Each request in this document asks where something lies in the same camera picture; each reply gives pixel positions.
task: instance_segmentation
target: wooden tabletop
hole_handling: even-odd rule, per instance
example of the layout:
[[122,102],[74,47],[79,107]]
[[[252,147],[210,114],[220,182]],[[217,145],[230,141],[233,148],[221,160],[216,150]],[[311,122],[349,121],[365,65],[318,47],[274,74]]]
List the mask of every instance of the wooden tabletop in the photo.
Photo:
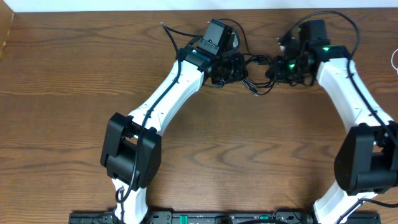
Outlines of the wooden tabletop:
[[[279,54],[276,38],[300,10],[19,13],[0,63],[2,223],[66,223],[70,212],[112,209],[115,189],[100,155],[106,124],[146,100],[169,74],[175,52],[166,25],[203,34],[211,18],[231,18],[255,54]],[[398,9],[344,9],[361,29],[354,60],[376,101],[398,119]],[[352,49],[355,33],[324,15],[333,44]],[[188,37],[174,34],[179,47]],[[251,65],[264,79],[267,66]],[[163,137],[150,206],[176,211],[307,208],[334,181],[345,129],[322,88],[279,85],[253,96],[241,83],[203,87]],[[391,189],[377,197],[398,202]],[[383,223],[398,210],[374,205]]]

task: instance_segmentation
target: white loop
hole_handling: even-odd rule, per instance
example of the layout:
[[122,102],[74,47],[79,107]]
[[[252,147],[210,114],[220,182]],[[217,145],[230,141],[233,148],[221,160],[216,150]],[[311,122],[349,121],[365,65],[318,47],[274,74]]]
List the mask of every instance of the white loop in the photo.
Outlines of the white loop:
[[398,66],[394,66],[394,61],[393,61],[393,59],[394,59],[394,54],[396,53],[398,51],[398,49],[396,50],[396,51],[394,51],[394,53],[392,53],[392,55],[391,55],[391,65],[392,65],[392,67],[395,69],[395,70],[397,70],[397,75],[398,75]]

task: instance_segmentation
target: wood surface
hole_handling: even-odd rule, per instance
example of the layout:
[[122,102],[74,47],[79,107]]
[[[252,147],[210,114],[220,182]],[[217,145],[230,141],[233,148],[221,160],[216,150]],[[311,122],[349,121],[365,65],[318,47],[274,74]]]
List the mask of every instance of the wood surface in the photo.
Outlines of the wood surface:
[[2,50],[6,46],[6,40],[11,28],[13,11],[6,5],[3,0],[0,0],[0,60]]
[[[160,26],[203,34],[211,18],[231,18],[255,54],[279,54],[276,38],[300,10],[20,13],[0,63],[1,223],[66,223],[70,212],[112,209],[114,187],[100,165],[108,119],[137,108],[175,58]],[[398,9],[344,9],[361,29],[354,59],[376,101],[398,119]],[[334,44],[352,49],[343,19],[324,15]],[[189,40],[174,34],[180,47]],[[267,67],[251,65],[264,79]],[[163,137],[162,165],[147,203],[176,211],[307,208],[334,181],[345,129],[318,85],[280,85],[255,97],[241,83],[203,87]],[[398,201],[391,189],[377,197]],[[383,223],[398,210],[374,205]]]

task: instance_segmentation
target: green marking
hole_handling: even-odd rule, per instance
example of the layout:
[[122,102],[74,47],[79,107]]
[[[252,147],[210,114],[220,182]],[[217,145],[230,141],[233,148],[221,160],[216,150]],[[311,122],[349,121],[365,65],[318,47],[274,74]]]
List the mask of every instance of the green marking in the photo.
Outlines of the green marking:
[[188,224],[188,215],[180,216],[180,224]]
[[266,215],[260,216],[260,219],[268,219],[268,216]]

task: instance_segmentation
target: white wall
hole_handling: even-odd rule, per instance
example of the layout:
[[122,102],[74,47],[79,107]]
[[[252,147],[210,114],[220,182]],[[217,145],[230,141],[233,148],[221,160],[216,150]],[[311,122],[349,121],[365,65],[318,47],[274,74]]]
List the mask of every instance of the white wall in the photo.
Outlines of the white wall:
[[14,12],[398,7],[398,0],[4,0]]

